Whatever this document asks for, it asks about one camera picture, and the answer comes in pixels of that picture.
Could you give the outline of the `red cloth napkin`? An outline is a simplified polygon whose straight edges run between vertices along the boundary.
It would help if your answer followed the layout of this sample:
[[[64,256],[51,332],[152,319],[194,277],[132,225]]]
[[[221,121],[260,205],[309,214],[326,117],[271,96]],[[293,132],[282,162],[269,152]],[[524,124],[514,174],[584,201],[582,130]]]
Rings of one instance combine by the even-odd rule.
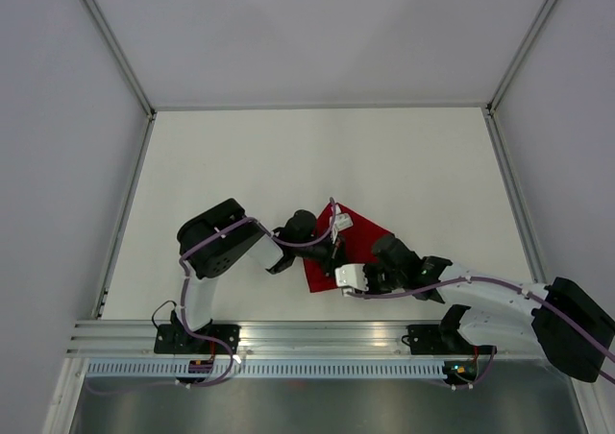
[[[349,213],[353,220],[351,228],[338,231],[344,239],[344,254],[341,260],[345,264],[375,263],[376,258],[372,255],[372,247],[377,240],[390,234],[390,231],[343,204],[336,205],[335,213],[336,215]],[[317,261],[305,259],[303,265],[310,293],[320,293],[337,288],[334,275],[327,276]]]

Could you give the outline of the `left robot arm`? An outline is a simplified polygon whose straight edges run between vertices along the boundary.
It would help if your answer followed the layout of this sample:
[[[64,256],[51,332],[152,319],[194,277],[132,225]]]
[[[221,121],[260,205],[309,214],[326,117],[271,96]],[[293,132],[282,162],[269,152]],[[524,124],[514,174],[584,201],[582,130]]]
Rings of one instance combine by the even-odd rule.
[[[229,198],[184,223],[178,233],[179,264],[184,270],[180,303],[175,307],[181,321],[177,343],[187,352],[198,353],[209,344],[212,300],[219,279],[244,256],[256,261],[267,273],[277,275],[297,258],[317,263],[327,276],[345,259],[344,241],[335,223],[342,214],[335,200],[326,210],[329,225],[317,232],[317,218],[300,209],[284,226],[267,229],[249,216],[234,198]]]

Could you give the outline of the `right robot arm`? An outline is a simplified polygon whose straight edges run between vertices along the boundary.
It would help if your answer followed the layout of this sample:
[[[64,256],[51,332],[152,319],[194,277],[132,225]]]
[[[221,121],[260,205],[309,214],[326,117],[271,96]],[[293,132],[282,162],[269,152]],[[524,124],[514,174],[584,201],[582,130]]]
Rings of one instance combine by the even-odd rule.
[[[481,274],[439,256],[421,257],[393,235],[372,248],[355,294],[413,297],[447,308],[436,341],[448,353],[471,349],[541,355],[557,370],[594,383],[614,359],[613,319],[568,278],[537,283]]]

